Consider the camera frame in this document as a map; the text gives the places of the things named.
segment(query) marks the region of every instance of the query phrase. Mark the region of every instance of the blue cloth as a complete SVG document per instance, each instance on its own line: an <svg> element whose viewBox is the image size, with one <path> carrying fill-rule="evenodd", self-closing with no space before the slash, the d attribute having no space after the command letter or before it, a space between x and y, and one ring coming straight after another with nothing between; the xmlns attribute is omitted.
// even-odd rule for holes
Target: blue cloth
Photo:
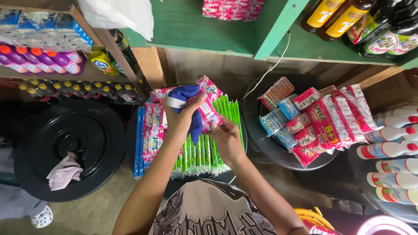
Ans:
<svg viewBox="0 0 418 235"><path fill-rule="evenodd" d="M187 107L187 100L197 95L199 91L200 85L185 85L176 87L168 93L167 105L172 107L176 113L180 113L185 107ZM202 115L198 110L196 110L191 117L191 124L189 128L189 134L195 146L199 142L199 135L202 133L202 130Z"/></svg>

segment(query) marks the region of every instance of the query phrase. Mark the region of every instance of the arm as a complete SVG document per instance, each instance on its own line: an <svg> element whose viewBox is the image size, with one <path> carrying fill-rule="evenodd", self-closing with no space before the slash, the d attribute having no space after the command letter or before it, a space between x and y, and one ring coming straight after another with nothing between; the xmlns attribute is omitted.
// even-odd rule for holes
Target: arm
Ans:
<svg viewBox="0 0 418 235"><path fill-rule="evenodd" d="M113 227L113 235L148 234L157 215L164 191L178 153L187 138L193 112L203 103L195 99L180 114L166 106L168 129L154 161L123 205Z"/></svg>
<svg viewBox="0 0 418 235"><path fill-rule="evenodd" d="M273 225L278 235L307 235L302 220L289 203L264 179L245 155L237 125L222 116L222 126L211 126L219 155L250 196L260 213Z"/></svg>

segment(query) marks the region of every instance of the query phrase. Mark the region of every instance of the white stripe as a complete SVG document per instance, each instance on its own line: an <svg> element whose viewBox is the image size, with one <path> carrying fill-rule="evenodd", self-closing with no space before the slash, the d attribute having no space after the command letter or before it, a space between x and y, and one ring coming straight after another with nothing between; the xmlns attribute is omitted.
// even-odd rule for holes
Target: white stripe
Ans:
<svg viewBox="0 0 418 235"><path fill-rule="evenodd" d="M183 108L187 105L187 101L179 100L173 97L167 97L167 105L173 108Z"/></svg>

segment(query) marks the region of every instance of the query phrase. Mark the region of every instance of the white shoe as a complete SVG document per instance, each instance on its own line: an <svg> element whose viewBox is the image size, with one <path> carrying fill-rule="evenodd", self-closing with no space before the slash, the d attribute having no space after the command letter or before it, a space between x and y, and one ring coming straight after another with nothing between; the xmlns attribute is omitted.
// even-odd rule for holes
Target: white shoe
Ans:
<svg viewBox="0 0 418 235"><path fill-rule="evenodd" d="M43 228L52 223L54 215L49 206L46 206L45 209L35 217L32 217L32 224L35 228Z"/></svg>

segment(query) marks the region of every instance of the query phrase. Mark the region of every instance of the purple bottle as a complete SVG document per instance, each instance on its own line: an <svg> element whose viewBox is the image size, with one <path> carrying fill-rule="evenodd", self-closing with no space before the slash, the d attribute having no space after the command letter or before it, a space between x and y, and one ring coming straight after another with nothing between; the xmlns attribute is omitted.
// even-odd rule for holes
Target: purple bottle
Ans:
<svg viewBox="0 0 418 235"><path fill-rule="evenodd" d="M43 53L41 49L39 48L32 48L31 53L34 54L42 63L48 65L51 69L56 71L57 73L61 75L67 75L70 74L67 72L63 67L57 65L51 57L49 57L47 54Z"/></svg>
<svg viewBox="0 0 418 235"><path fill-rule="evenodd" d="M16 51L12 51L10 46L1 45L0 46L0 52L5 54L7 56L7 58L9 58L9 60L15 62L16 64L19 64L20 66L22 66L23 68L31 71L32 73L34 73L36 75L42 75L43 74L42 70L38 69L35 65L27 62L25 60L25 58L23 58L23 56L21 56Z"/></svg>
<svg viewBox="0 0 418 235"><path fill-rule="evenodd" d="M49 74L56 74L56 71L42 63L34 54L32 54L26 47L16 47L16 52L21 54L29 63L34 64L38 69Z"/></svg>
<svg viewBox="0 0 418 235"><path fill-rule="evenodd" d="M83 55L80 55L77 51L64 51L61 54L67 56L79 66L82 66L86 63L86 58Z"/></svg>
<svg viewBox="0 0 418 235"><path fill-rule="evenodd" d="M32 74L31 72L29 72L27 69L24 69L22 66L20 66L19 64L16 64L15 62L12 62L11 60L9 60L9 58L7 58L7 56L3 53L0 52L0 63L5 66L5 67L9 67L19 73L22 73L24 75L30 75Z"/></svg>
<svg viewBox="0 0 418 235"><path fill-rule="evenodd" d="M74 61L70 60L70 58L59 52L49 51L46 54L49 55L55 63L62 66L65 70L74 76L79 76L84 72L84 68L80 67Z"/></svg>

